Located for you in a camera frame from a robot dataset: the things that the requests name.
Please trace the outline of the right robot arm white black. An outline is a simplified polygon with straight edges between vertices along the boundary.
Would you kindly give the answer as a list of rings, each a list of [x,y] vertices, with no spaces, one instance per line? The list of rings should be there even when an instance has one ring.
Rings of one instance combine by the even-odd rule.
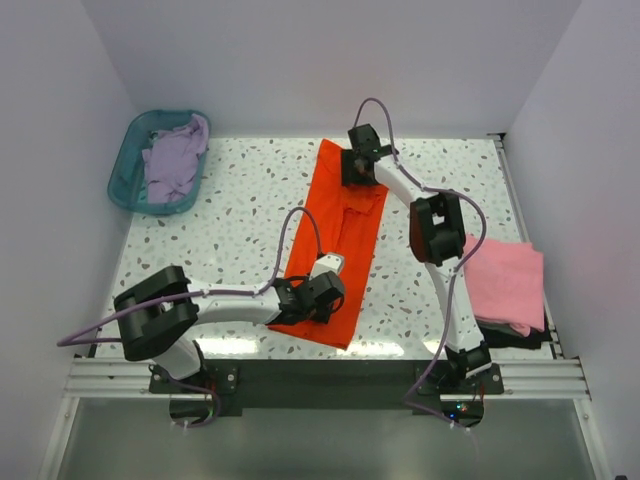
[[[409,211],[409,246],[433,282],[444,318],[443,339],[434,356],[446,355],[445,379],[459,393],[469,392],[491,367],[491,356],[472,311],[463,273],[466,232],[460,196],[427,187],[381,143],[369,125],[348,131],[351,147],[341,154],[344,186],[382,185]]]

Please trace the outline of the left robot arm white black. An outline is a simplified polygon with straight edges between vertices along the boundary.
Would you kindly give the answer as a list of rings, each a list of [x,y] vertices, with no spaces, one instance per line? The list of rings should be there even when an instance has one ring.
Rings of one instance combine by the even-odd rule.
[[[187,332],[200,324],[245,322],[294,326],[307,320],[326,324],[345,299],[334,270],[294,279],[277,278],[252,288],[191,282],[178,266],[166,267],[114,300],[124,357],[152,360],[185,392],[207,380],[203,355]]]

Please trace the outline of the orange t shirt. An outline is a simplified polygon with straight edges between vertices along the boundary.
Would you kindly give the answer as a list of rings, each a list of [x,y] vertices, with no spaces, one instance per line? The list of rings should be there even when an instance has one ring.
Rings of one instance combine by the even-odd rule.
[[[305,208],[318,227],[322,250],[344,257],[340,278],[346,287],[342,307],[326,324],[306,320],[297,325],[276,325],[273,331],[345,349],[358,322],[388,189],[377,186],[344,186],[341,183],[343,149],[324,139]]]

